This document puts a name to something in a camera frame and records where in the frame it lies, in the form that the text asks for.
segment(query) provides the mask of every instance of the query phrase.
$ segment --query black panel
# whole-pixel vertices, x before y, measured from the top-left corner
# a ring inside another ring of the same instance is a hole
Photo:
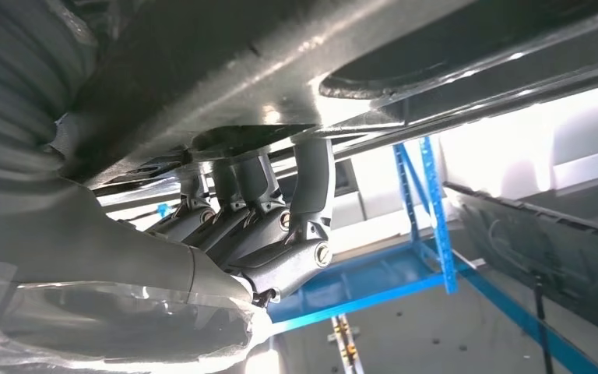
[[[331,74],[326,96],[379,98],[598,12],[598,0],[479,0]]]
[[[493,268],[598,326],[598,225],[446,183],[474,245]]]

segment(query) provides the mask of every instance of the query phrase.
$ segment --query blue rack beam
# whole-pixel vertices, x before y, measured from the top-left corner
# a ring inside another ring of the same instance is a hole
[[[443,276],[427,266],[410,243],[403,243],[336,263],[281,303],[270,304],[273,332],[297,329],[442,284]]]
[[[437,240],[437,250],[441,260],[441,271],[444,275],[445,290],[449,294],[457,292],[457,277],[455,275],[455,266],[452,262],[452,248],[450,246],[450,235],[445,221],[443,204],[441,202],[441,183],[437,173],[434,154],[430,138],[425,136],[419,141],[420,155],[423,157],[423,168],[427,179],[427,193],[430,195],[430,216],[432,217],[434,236]]]
[[[444,277],[445,289],[446,292],[451,294],[453,292],[457,292],[457,277],[455,273],[455,266],[453,265],[452,260],[452,249],[450,246],[448,226],[446,224],[443,204],[441,202],[441,183],[439,181],[436,163],[434,162],[434,154],[432,152],[430,138],[422,138],[419,140],[419,142],[420,154],[423,159],[423,168],[427,182],[427,192],[430,196],[430,199],[427,200],[427,197],[425,196],[423,187],[420,185],[416,170],[413,167],[404,144],[396,144],[393,146],[393,150],[396,155],[398,177],[400,180],[400,191],[402,192],[406,212],[411,223],[411,239],[416,247],[415,250],[425,253],[426,251],[424,251],[424,247],[420,243],[420,238],[418,237],[416,214],[413,210],[411,188],[409,179],[407,178],[408,171],[413,180],[414,187],[418,192],[418,196],[423,203],[423,206],[430,214],[431,221],[434,226],[434,236],[436,237],[436,247],[438,253],[437,258],[441,266],[441,273]]]

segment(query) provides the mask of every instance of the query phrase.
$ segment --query bolt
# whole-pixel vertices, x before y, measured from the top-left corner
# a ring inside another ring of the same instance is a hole
[[[289,230],[290,229],[290,212],[283,212],[280,215],[280,227],[283,230]]]
[[[333,253],[326,243],[318,245],[318,248],[315,250],[315,262],[318,266],[327,267],[331,263],[332,258]]]

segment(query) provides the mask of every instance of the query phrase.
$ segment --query plastic wrap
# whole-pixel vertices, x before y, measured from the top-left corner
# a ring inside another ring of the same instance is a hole
[[[0,374],[216,372],[269,337],[266,310],[223,296],[0,281]]]

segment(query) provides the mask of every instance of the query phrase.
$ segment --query white wall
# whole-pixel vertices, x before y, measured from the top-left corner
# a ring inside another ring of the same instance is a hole
[[[423,173],[418,139],[406,142],[405,147],[413,166],[416,168],[420,183],[425,186],[425,174]],[[437,140],[432,141],[432,148],[438,173],[440,176],[444,175],[441,148]],[[400,194],[396,158],[392,146],[360,153],[353,156],[351,160],[368,219],[404,209],[402,195]],[[414,206],[417,209],[423,209],[418,207],[420,205],[418,192],[413,183],[410,184]]]
[[[364,220],[359,192],[337,196],[333,200],[331,229],[337,230]]]
[[[598,180],[598,89],[438,135],[451,182],[519,199]]]

